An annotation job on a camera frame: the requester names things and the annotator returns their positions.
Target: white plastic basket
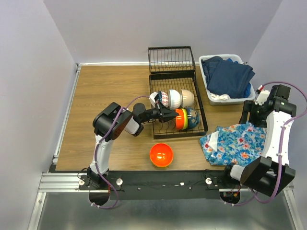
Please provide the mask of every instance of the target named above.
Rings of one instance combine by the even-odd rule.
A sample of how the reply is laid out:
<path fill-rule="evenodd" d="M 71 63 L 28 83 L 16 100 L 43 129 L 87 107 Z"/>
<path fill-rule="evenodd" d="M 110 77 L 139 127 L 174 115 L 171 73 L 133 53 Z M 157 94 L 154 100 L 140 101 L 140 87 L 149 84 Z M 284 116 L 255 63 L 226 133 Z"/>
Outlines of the white plastic basket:
<path fill-rule="evenodd" d="M 254 90 L 254 87 L 253 87 L 252 84 L 250 84 L 251 85 L 251 87 L 250 87 L 250 95 L 249 95 L 248 98 L 235 98 L 235 99 L 229 99 L 229 100 L 216 100 L 216 99 L 213 99 L 211 97 L 209 90 L 207 90 L 206 76 L 205 76 L 205 74 L 203 72 L 201 61 L 202 60 L 203 61 L 208 60 L 208 59 L 210 59 L 212 57 L 215 57 L 215 56 L 220 56 L 223 60 L 227 60 L 227 59 L 230 58 L 230 59 L 232 59 L 233 62 L 237 61 L 239 64 L 243 64 L 242 59 L 238 55 L 235 55 L 235 54 L 207 55 L 207 56 L 201 56 L 199 58 L 202 79 L 203 79 L 203 82 L 204 82 L 205 87 L 206 87 L 206 91 L 207 91 L 207 95 L 208 95 L 208 98 L 209 98 L 210 105 L 241 104 L 241 103 L 243 103 L 246 100 L 254 100 L 255 97 L 256 97 L 256 94 L 255 94 L 255 90 Z"/>

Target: wooden tabletop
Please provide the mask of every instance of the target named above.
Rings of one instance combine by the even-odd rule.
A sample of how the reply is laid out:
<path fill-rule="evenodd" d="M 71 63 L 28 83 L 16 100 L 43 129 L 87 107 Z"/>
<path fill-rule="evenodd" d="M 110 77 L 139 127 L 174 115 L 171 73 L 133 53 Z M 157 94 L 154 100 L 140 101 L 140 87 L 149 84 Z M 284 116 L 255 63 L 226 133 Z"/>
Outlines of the wooden tabletop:
<path fill-rule="evenodd" d="M 243 105 L 209 105 L 200 67 L 196 68 L 208 134 L 214 132 L 217 126 L 237 124 Z M 149 94 L 148 66 L 82 66 L 56 170 L 78 171 L 88 167 L 95 147 L 93 119 L 112 102 L 127 106 L 135 97 Z M 146 98 L 135 103 L 144 103 L 150 108 Z M 151 147 L 158 142 L 167 143 L 174 152 L 174 160 L 166 168 L 155 167 L 149 159 Z M 152 124 L 145 124 L 138 137 L 122 132 L 114 142 L 109 167 L 111 170 L 223 169 L 206 161 L 199 137 L 154 140 Z"/>

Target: gray wall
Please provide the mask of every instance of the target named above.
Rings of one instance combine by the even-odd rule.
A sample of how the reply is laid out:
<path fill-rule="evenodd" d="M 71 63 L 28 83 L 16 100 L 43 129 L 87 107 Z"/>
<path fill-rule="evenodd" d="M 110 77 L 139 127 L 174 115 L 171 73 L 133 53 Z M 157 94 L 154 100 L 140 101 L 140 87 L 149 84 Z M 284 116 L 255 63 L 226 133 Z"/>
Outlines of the gray wall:
<path fill-rule="evenodd" d="M 259 86 L 268 81 L 291 82 L 307 93 L 307 1 L 284 0 L 270 26 L 266 30 L 250 59 L 256 75 L 253 84 Z M 306 108 L 306 102 L 295 89 L 290 102 L 298 107 L 298 113 Z M 300 217 L 307 228 L 307 116 L 296 120 L 292 126 L 289 143 L 290 166 L 296 169 L 295 199 Z"/>
<path fill-rule="evenodd" d="M 0 229 L 25 230 L 75 71 L 42 0 L 0 2 Z"/>
<path fill-rule="evenodd" d="M 74 60 L 148 61 L 149 46 L 249 60 L 281 0 L 44 0 Z"/>

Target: blue floral fabric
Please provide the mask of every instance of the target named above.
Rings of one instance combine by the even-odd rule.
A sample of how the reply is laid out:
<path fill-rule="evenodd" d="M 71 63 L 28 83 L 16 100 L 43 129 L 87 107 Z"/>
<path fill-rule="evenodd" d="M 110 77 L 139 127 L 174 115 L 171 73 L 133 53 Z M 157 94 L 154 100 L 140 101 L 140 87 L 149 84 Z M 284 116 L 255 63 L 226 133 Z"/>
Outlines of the blue floral fabric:
<path fill-rule="evenodd" d="M 200 138 L 202 150 L 210 164 L 227 165 L 233 162 L 246 166 L 262 155 L 265 128 L 255 127 L 247 122 L 227 128 L 218 126 L 216 131 L 219 131 L 217 151 L 208 145 L 211 135 Z"/>

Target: black wire rack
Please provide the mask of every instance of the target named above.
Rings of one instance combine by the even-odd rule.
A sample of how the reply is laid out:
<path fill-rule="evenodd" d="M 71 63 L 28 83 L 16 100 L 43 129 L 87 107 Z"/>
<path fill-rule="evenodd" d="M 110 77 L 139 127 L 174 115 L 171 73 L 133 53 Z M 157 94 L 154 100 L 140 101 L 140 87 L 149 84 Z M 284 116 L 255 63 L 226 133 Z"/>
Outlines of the black wire rack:
<path fill-rule="evenodd" d="M 148 59 L 151 73 L 195 71 L 195 61 L 190 46 L 150 47 Z"/>
<path fill-rule="evenodd" d="M 162 49 L 163 52 L 166 50 L 180 50 L 177 53 L 185 53 L 189 50 L 190 60 L 189 64 L 176 61 L 176 65 L 151 65 L 151 53 Z M 181 137 L 193 137 L 193 136 L 204 136 L 208 131 L 208 125 L 206 121 L 205 112 L 203 109 L 201 95 L 197 86 L 196 73 L 195 73 L 195 62 L 192 54 L 191 47 L 189 46 L 176 46 L 176 47 L 154 47 L 148 49 L 149 57 L 149 85 L 150 93 L 164 91 L 168 93 L 169 89 L 177 90 L 180 92 L 181 89 L 189 90 L 194 94 L 195 100 L 194 105 L 191 106 L 200 114 L 200 123 L 191 130 L 177 130 L 175 119 L 168 122 L 160 123 L 159 121 L 153 121 L 153 138 L 164 139 L 164 138 L 181 138 Z M 163 63 L 164 59 L 156 59 L 156 63 Z"/>

